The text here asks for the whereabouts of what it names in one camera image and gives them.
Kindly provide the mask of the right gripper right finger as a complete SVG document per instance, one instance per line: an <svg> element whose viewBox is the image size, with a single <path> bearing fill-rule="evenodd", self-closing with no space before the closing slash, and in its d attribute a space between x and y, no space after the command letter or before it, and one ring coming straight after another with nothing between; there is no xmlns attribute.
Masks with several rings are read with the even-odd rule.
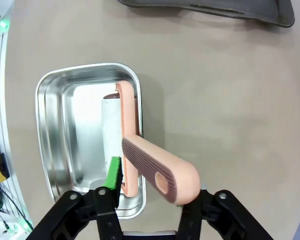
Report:
<svg viewBox="0 0 300 240"><path fill-rule="evenodd" d="M228 190L215 194L202 189L182 207L177 240L198 240L205 220L223 240L271 240L271 235Z"/></svg>

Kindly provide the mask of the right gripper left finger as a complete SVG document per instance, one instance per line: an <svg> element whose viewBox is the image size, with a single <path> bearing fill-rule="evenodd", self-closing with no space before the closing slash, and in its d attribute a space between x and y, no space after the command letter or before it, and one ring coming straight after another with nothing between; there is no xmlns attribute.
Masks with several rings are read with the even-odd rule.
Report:
<svg viewBox="0 0 300 240"><path fill-rule="evenodd" d="M82 195L64 193L31 232L32 240L74 240L91 221L96 221L101 240L122 240L116 209L123 179L122 160L112 157L102 186Z"/></svg>

